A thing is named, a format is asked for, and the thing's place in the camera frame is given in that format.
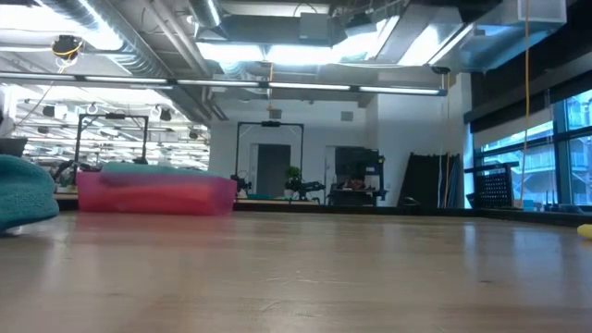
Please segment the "pink plastic basket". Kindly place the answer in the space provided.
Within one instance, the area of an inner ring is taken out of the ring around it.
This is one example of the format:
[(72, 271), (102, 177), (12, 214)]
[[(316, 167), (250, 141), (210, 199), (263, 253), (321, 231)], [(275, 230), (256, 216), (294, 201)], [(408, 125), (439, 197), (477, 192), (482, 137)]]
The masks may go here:
[(234, 180), (206, 175), (80, 172), (84, 212), (220, 216), (233, 210)]

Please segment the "black mesh cart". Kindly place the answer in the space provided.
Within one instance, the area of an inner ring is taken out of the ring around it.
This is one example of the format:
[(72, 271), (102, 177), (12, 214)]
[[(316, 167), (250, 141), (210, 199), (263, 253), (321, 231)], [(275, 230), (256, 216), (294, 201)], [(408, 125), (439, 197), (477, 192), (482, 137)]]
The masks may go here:
[(471, 174), (474, 192), (467, 194), (473, 209), (511, 209), (513, 207), (512, 169), (518, 162), (497, 163), (466, 168)]

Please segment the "black hanging curtain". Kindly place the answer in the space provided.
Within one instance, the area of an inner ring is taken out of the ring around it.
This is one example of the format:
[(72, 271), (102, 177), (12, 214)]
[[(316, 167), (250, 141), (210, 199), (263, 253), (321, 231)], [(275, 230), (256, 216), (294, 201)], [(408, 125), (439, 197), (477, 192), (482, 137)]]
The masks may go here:
[(397, 206), (458, 208), (461, 166), (458, 154), (410, 153)]

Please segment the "teal microfiber towel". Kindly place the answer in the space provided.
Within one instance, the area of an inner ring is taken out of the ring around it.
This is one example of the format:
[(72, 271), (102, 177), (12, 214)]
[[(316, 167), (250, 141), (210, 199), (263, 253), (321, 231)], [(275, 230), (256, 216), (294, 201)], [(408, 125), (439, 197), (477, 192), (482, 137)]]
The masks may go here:
[(193, 168), (178, 168), (165, 165), (142, 165), (110, 162), (104, 164), (100, 174), (105, 179), (144, 179), (161, 177), (215, 177), (216, 173)]
[(55, 181), (41, 167), (0, 154), (0, 232), (59, 214)]

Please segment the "black window frame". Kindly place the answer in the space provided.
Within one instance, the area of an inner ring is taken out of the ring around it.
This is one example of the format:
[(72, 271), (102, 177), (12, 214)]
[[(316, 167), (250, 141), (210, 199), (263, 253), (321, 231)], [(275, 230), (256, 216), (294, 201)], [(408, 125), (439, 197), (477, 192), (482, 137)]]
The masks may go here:
[(475, 167), (518, 162), (513, 206), (592, 215), (592, 70), (472, 124)]

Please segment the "black background workstation frame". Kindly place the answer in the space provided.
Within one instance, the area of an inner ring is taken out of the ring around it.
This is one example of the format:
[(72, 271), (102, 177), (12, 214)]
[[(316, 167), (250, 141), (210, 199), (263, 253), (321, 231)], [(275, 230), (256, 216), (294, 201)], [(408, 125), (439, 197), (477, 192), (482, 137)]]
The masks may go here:
[(244, 125), (249, 126), (260, 126), (262, 128), (280, 128), (280, 127), (298, 127), (301, 130), (300, 135), (300, 166), (299, 169), (301, 171), (300, 176), (298, 177), (299, 181), (302, 181), (302, 169), (303, 169), (303, 148), (304, 148), (304, 132), (305, 126), (302, 123), (285, 123), (280, 121), (274, 120), (266, 120), (260, 122), (254, 121), (239, 121), (237, 123), (236, 128), (236, 140), (235, 140), (235, 159), (234, 159), (234, 175), (238, 176), (239, 166), (240, 166), (240, 142), (241, 142), (241, 127)]
[(134, 115), (126, 115), (126, 114), (119, 114), (119, 113), (107, 113), (101, 115), (92, 115), (92, 114), (79, 114), (79, 121), (77, 125), (77, 136), (75, 141), (75, 154), (73, 159), (73, 170), (75, 172), (78, 171), (78, 167), (80, 166), (80, 144), (81, 144), (81, 134), (88, 129), (93, 122), (98, 118), (105, 118), (110, 120), (125, 120), (125, 119), (142, 119), (144, 124), (141, 127), (142, 130), (142, 160), (146, 160), (146, 153), (147, 153), (147, 139), (148, 139), (148, 126), (149, 126), (149, 117), (148, 116), (134, 116)]

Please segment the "dark background monitor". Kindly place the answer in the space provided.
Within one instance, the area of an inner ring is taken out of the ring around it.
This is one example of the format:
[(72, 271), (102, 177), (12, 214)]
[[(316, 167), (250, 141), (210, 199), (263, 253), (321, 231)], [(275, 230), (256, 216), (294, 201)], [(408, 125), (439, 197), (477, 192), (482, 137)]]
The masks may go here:
[(27, 142), (26, 138), (0, 138), (0, 154), (22, 157)]

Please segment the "silver ventilation duct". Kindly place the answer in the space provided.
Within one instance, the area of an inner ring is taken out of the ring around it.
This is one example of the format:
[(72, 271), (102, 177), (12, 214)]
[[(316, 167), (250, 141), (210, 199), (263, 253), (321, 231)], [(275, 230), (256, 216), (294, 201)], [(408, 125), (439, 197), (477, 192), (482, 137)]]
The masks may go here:
[(346, 39), (345, 60), (485, 72), (567, 23), (574, 0), (369, 0), (375, 24)]

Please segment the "long ceiling light fixture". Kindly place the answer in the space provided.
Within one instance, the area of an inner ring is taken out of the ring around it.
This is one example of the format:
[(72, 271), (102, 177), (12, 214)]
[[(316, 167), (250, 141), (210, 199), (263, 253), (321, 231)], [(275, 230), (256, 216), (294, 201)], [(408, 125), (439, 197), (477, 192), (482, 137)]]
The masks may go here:
[(344, 93), (378, 93), (378, 94), (403, 94), (403, 95), (425, 95), (445, 96), (447, 90), (429, 89), (402, 86), (361, 86), (348, 84), (327, 84), (327, 83), (299, 83), (282, 81), (247, 81), (247, 80), (171, 80), (181, 86), (204, 86), (221, 88), (253, 88), (253, 89), (283, 89), (283, 90), (308, 90), (328, 91)]
[(89, 83), (92, 86), (106, 84), (139, 87), (168, 87), (173, 86), (177, 83), (175, 80), (161, 78), (90, 76), (81, 74), (54, 74), (10, 71), (0, 71), (0, 80), (73, 82), (74, 84)]

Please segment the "black background cabinet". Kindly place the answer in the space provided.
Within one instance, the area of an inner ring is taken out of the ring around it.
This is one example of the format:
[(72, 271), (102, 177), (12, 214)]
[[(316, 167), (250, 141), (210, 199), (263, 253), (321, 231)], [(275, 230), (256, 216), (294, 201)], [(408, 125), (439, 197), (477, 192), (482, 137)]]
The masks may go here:
[[(338, 147), (335, 152), (336, 183), (331, 185), (330, 205), (377, 206), (386, 199), (384, 187), (385, 158), (378, 150), (363, 147)], [(343, 186), (349, 179), (365, 179), (369, 191), (352, 191)]]

